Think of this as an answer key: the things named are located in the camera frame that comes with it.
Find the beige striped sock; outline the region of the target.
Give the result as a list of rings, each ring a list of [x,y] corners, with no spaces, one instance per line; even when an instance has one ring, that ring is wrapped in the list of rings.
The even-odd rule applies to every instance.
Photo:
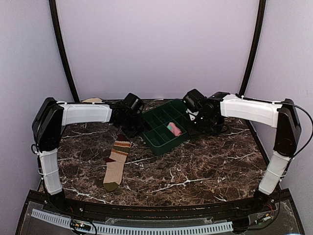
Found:
[[[117,140],[106,161],[106,173],[103,180],[105,190],[112,192],[116,190],[122,181],[124,164],[131,149],[131,143],[125,135],[118,134]]]

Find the right black frame post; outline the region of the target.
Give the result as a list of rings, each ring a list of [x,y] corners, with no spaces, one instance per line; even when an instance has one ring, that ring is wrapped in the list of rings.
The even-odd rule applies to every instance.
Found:
[[[259,0],[259,6],[257,11],[257,17],[256,17],[256,23],[255,23],[255,29],[254,34],[251,42],[251,48],[249,52],[249,57],[246,64],[245,73],[242,79],[242,83],[239,89],[239,95],[245,95],[248,83],[251,77],[254,61],[257,54],[257,49],[259,45],[259,40],[261,36],[262,26],[263,26],[263,20],[265,15],[265,9],[266,9],[266,0]]]

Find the black frame post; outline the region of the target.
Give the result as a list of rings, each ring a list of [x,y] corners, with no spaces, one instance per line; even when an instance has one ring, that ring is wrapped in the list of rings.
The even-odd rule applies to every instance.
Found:
[[[75,102],[79,102],[80,101],[79,95],[78,95],[78,92],[74,83],[74,79],[72,76],[72,72],[70,69],[70,64],[67,58],[67,52],[65,49],[65,44],[63,40],[62,31],[61,31],[61,25],[60,25],[58,10],[57,10],[57,1],[49,0],[48,2],[49,2],[49,8],[50,8],[50,14],[51,14],[51,19],[52,19],[55,39],[56,39],[59,55],[61,58],[61,62],[63,65],[64,73],[66,76],[67,84],[68,84],[73,100]]]
[[[246,64],[245,73],[242,79],[242,83],[239,89],[239,95],[245,95],[248,83],[251,77],[254,61],[257,54],[257,49],[259,45],[259,40],[261,36],[262,26],[263,26],[263,20],[265,15],[265,9],[266,9],[266,0],[259,0],[259,6],[257,11],[257,17],[256,17],[256,23],[255,23],[255,29],[254,34],[251,42],[251,48],[249,52],[249,57]]]

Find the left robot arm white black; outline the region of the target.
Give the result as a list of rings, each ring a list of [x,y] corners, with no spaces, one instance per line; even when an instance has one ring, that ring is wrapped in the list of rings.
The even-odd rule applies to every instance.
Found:
[[[120,101],[89,98],[82,102],[57,101],[48,97],[41,105],[33,123],[34,144],[39,174],[49,195],[50,206],[58,213],[66,213],[69,203],[60,194],[63,189],[59,177],[57,153],[63,129],[70,124],[100,122],[120,127],[127,137],[136,136],[143,127],[144,102],[129,93]]]

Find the pink patterned sock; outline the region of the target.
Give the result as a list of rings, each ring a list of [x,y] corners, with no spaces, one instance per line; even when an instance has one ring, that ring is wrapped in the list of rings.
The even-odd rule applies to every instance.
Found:
[[[175,137],[179,137],[182,134],[182,131],[176,126],[174,122],[168,123],[167,128]]]

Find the left black frame post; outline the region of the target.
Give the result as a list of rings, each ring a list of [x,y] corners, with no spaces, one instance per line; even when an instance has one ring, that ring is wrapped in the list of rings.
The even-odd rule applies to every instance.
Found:
[[[55,39],[56,39],[59,55],[61,58],[61,62],[63,65],[64,73],[66,76],[67,84],[68,84],[73,100],[75,102],[79,102],[80,101],[79,95],[78,95],[78,92],[74,83],[74,79],[72,76],[72,72],[70,69],[70,64],[67,58],[67,52],[65,49],[65,44],[63,40],[62,31],[61,31],[61,25],[60,25],[58,10],[57,10],[57,1],[49,0],[48,2],[49,2],[49,8],[50,8],[50,14],[51,14],[51,19],[52,19]]]

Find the black front rail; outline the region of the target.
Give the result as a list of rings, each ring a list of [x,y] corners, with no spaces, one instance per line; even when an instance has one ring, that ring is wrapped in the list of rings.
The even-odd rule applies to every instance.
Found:
[[[142,207],[119,206],[84,202],[69,198],[58,198],[53,201],[60,209],[68,209],[76,215],[103,220],[105,218],[124,219],[181,219],[196,218],[207,215],[216,215],[218,218],[245,217],[255,212],[250,206],[251,200],[239,200],[235,202],[213,203],[195,206],[167,206],[167,207]]]

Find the small circuit board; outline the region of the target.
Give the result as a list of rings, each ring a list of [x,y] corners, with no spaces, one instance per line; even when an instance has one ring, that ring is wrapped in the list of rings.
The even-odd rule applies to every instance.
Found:
[[[83,221],[72,220],[70,221],[70,227],[75,230],[90,231],[91,226]]]

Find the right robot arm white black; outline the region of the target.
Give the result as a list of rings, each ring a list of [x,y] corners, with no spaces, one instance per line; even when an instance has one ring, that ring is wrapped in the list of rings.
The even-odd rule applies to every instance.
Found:
[[[294,159],[313,139],[299,147],[302,133],[298,111],[312,116],[293,100],[270,101],[249,98],[240,94],[216,92],[206,97],[197,89],[190,90],[182,99],[189,120],[189,135],[222,133],[226,118],[243,119],[251,124],[265,127],[272,134],[272,154],[267,156],[267,168],[250,200],[250,209],[261,212],[268,205],[271,195],[285,177]]]

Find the green compartment tray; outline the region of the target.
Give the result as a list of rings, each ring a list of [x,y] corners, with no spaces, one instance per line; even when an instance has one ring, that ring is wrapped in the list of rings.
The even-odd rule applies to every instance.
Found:
[[[150,109],[142,117],[145,123],[140,136],[157,156],[170,151],[190,138],[187,131],[189,116],[180,99],[174,99]],[[168,128],[171,122],[181,131],[181,135],[175,136],[171,132]]]

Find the round beige floral coaster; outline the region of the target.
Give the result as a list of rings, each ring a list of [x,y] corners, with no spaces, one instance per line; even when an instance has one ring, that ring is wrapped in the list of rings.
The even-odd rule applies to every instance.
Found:
[[[88,98],[82,101],[83,103],[102,103],[102,99],[95,97],[95,98]]]

